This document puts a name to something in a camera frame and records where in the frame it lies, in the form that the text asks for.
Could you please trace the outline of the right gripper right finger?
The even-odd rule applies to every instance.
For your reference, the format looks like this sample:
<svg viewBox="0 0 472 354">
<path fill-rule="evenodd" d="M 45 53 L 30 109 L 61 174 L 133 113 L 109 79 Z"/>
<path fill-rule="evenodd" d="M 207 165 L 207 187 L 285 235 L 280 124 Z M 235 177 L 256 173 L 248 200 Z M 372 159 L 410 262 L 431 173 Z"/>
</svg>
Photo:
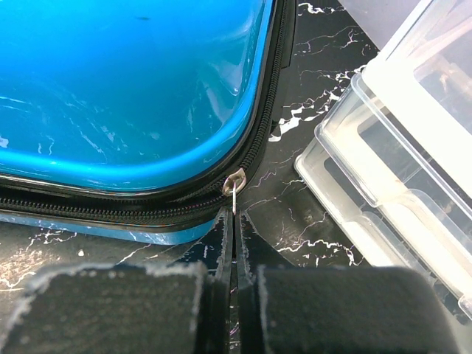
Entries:
<svg viewBox="0 0 472 354">
<path fill-rule="evenodd" d="M 401 267 L 287 265 L 234 218 L 243 353 L 458 353 L 431 286 Z"/>
</svg>

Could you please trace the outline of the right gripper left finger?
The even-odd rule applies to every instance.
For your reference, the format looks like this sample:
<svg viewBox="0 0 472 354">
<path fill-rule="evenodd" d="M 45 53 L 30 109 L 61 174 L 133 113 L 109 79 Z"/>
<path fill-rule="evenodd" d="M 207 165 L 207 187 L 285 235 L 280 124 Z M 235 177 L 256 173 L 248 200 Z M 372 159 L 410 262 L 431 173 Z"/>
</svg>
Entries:
<svg viewBox="0 0 472 354">
<path fill-rule="evenodd" d="M 19 299 L 3 353 L 227 353 L 233 215 L 171 263 L 43 269 Z"/>
</svg>

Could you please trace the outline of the silver zipper pull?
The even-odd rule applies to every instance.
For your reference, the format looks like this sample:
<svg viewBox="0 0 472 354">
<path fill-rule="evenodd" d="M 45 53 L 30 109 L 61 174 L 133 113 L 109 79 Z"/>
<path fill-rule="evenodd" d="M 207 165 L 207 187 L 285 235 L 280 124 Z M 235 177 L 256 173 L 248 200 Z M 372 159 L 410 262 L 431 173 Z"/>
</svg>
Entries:
<svg viewBox="0 0 472 354">
<path fill-rule="evenodd" d="M 246 172 L 240 167 L 230 174 L 223 183 L 222 194 L 232 199 L 232 213 L 237 212 L 237 194 L 245 187 L 247 182 Z"/>
</svg>

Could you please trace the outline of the blue fish-print suitcase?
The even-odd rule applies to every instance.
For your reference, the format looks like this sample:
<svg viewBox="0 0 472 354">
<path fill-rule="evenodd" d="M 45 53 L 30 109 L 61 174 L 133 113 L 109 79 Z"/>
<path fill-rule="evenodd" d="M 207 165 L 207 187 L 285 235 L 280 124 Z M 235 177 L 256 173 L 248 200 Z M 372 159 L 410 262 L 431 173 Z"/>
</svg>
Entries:
<svg viewBox="0 0 472 354">
<path fill-rule="evenodd" d="M 295 1 L 3 1 L 1 220 L 157 245 L 257 171 Z"/>
</svg>

